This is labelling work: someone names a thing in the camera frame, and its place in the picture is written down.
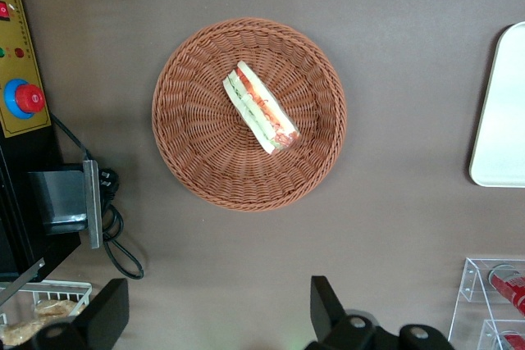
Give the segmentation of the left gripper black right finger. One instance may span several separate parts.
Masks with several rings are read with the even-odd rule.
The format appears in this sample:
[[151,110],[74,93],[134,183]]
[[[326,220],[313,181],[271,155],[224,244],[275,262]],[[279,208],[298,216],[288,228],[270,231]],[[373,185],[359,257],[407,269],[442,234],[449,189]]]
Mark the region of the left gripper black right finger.
[[316,339],[307,350],[453,347],[439,330],[428,325],[405,325],[398,334],[392,334],[361,312],[347,313],[325,276],[311,278],[310,319]]

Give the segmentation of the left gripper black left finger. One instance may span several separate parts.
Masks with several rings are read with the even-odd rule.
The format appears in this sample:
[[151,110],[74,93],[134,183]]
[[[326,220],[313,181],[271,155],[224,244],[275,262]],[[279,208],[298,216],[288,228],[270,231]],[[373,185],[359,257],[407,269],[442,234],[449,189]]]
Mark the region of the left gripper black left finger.
[[42,328],[31,340],[33,349],[112,349],[130,319],[126,279],[110,280],[74,320]]

